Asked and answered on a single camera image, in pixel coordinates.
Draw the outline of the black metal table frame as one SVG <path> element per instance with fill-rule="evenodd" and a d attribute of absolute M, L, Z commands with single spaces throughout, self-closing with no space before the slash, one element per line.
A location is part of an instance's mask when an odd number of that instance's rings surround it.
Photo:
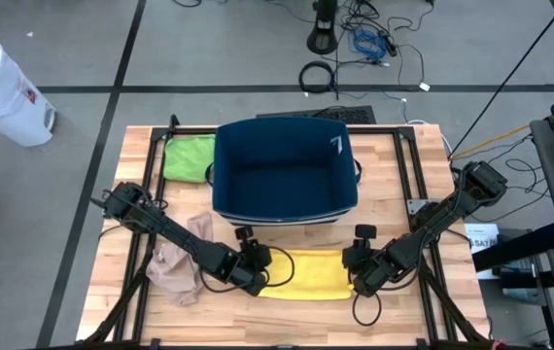
<path fill-rule="evenodd" d="M 182 184 L 163 177 L 164 146 L 192 137 L 201 127 L 130 128 L 114 188 L 121 182 L 145 189 L 165 214 L 196 236 L 237 252 L 235 230 L 251 227 L 259 244 L 287 250 L 340 250 L 352 246 L 356 225 L 377 227 L 373 249 L 415 229 L 408 199 L 440 202 L 454 190 L 435 125 L 347 125 L 355 160 L 362 167 L 356 207 L 333 223 L 238 226 L 213 210 L 211 184 Z M 132 231 L 130 269 L 121 267 L 121 235 L 106 235 L 97 251 L 90 291 L 119 289 L 117 303 L 83 345 L 87 350 L 339 350 L 451 348 L 436 338 L 428 289 L 388 282 L 373 297 L 285 300 L 252 297 L 205 274 L 198 302 L 178 306 L 147 276 L 156 234 Z"/>

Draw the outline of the yellow towel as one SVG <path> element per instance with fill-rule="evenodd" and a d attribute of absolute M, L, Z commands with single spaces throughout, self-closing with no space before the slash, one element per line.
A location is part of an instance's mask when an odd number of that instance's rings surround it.
<path fill-rule="evenodd" d="M 271 287 L 259 296 L 286 300 L 340 300 L 352 295 L 340 250 L 272 249 L 267 267 Z"/>

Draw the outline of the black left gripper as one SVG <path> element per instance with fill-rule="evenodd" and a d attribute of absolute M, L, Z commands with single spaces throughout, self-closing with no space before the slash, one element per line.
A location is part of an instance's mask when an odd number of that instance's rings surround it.
<path fill-rule="evenodd" d="M 241 251 L 230 281 L 250 296 L 257 297 L 267 284 L 267 278 L 263 274 L 272 263 L 270 250 L 257 242 L 251 227 L 238 227 L 235 236 Z"/>

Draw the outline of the black power strip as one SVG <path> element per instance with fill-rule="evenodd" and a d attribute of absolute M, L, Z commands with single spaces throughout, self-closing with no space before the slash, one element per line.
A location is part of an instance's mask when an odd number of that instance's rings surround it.
<path fill-rule="evenodd" d="M 379 31 L 378 35 L 384 42 L 386 52 L 392 57 L 397 56 L 398 49 L 394 42 L 393 37 L 386 31 Z"/>

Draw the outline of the white printed paper sheet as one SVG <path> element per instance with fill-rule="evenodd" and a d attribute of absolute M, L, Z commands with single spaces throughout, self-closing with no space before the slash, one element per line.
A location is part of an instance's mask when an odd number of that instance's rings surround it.
<path fill-rule="evenodd" d="M 498 243 L 499 229 L 496 224 L 465 224 L 465 230 L 473 255 Z"/>

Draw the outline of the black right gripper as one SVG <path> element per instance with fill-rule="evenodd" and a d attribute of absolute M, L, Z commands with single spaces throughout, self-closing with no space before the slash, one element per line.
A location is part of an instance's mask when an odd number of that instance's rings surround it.
<path fill-rule="evenodd" d="M 382 250 L 371 249 L 371 240 L 377 237 L 377 227 L 355 226 L 354 246 L 342 250 L 342 264 L 350 275 L 357 294 L 373 297 L 389 280 L 394 267 Z"/>

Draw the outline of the beige towel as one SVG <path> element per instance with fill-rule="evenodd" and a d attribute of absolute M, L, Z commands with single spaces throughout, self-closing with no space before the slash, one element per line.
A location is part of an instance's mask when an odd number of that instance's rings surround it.
<path fill-rule="evenodd" d="M 163 289 L 171 303 L 187 306 L 198 302 L 198 294 L 203 288 L 198 265 L 188 252 L 174 243 L 156 245 L 146 274 Z"/>

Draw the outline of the thin black slanted pole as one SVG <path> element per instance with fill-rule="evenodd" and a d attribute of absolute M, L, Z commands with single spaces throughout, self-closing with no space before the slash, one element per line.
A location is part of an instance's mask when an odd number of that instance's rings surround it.
<path fill-rule="evenodd" d="M 494 94 L 491 96 L 491 98 L 488 100 L 488 102 L 485 104 L 484 108 L 481 110 L 481 112 L 478 114 L 478 116 L 475 118 L 475 120 L 471 123 L 471 125 L 469 126 L 469 128 L 467 129 L 467 131 L 463 134 L 463 136 L 461 137 L 461 139 L 459 140 L 459 142 L 456 144 L 455 148 L 453 149 L 453 151 L 449 154 L 449 156 L 447 157 L 448 160 L 451 160 L 453 158 L 453 155 L 456 154 L 456 152 L 460 149 L 461 145 L 465 142 L 465 140 L 467 139 L 467 137 L 469 136 L 469 134 L 473 131 L 473 129 L 476 127 L 476 125 L 478 124 L 478 122 L 484 117 L 485 113 L 489 110 L 489 108 L 491 107 L 491 105 L 493 104 L 493 102 L 495 101 L 495 99 L 498 97 L 498 95 L 502 92 L 502 90 L 505 88 L 505 86 L 507 85 L 508 81 L 515 75 L 515 73 L 517 72 L 517 70 L 521 67 L 521 65 L 524 63 L 524 61 L 526 60 L 526 58 L 529 56 L 529 54 L 534 50 L 534 48 L 536 47 L 536 45 L 540 42 L 540 40 L 542 39 L 542 37 L 545 35 L 545 33 L 550 29 L 550 27 L 553 25 L 554 23 L 554 16 L 551 20 L 549 20 L 547 22 L 547 24 L 545 25 L 545 27 L 539 32 L 539 34 L 537 35 L 537 37 L 534 39 L 534 41 L 530 44 L 530 46 L 528 47 L 528 49 L 525 51 L 525 53 L 521 56 L 521 58 L 519 59 L 519 61 L 516 63 L 516 65 L 512 68 L 512 70 L 510 71 L 510 73 L 504 78 L 504 80 L 502 81 L 502 83 L 497 87 L 497 89 L 495 90 Z"/>

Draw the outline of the black floor vent grille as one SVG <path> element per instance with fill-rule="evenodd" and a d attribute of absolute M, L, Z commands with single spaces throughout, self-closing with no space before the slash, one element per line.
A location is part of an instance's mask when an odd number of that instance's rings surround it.
<path fill-rule="evenodd" d="M 303 110 L 257 115 L 257 118 L 272 117 L 320 118 L 346 124 L 377 124 L 372 107 L 369 105 L 360 107 L 330 106 L 320 110 Z"/>

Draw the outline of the green towel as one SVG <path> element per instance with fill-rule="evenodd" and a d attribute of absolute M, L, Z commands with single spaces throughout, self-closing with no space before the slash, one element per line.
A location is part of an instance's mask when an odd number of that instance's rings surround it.
<path fill-rule="evenodd" d="M 214 161 L 215 139 L 214 134 L 170 139 L 164 147 L 163 177 L 205 183 L 205 171 Z"/>

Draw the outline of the navy white-striped fabric basket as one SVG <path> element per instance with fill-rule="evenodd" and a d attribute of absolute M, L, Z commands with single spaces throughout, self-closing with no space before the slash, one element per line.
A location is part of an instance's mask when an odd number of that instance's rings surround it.
<path fill-rule="evenodd" d="M 274 117 L 219 126 L 206 177 L 233 225 L 313 225 L 357 206 L 362 167 L 345 123 Z"/>

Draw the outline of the black stand base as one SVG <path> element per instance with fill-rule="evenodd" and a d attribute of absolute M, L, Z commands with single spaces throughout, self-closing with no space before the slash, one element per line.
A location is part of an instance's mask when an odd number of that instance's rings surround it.
<path fill-rule="evenodd" d="M 313 28 L 306 40 L 307 49 L 316 54 L 329 54 L 336 50 L 335 16 L 337 0 L 316 0 Z"/>

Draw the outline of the white trash can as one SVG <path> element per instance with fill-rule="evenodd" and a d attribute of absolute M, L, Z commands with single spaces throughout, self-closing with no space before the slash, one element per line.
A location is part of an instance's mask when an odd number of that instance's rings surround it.
<path fill-rule="evenodd" d="M 22 147 L 52 139 L 57 111 L 0 44 L 0 133 Z"/>

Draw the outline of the black crossbar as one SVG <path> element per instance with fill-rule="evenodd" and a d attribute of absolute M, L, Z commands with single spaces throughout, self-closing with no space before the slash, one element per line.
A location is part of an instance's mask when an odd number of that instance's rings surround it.
<path fill-rule="evenodd" d="M 554 223 L 528 230 L 525 234 L 502 241 L 472 255 L 477 272 L 522 260 L 554 249 Z"/>

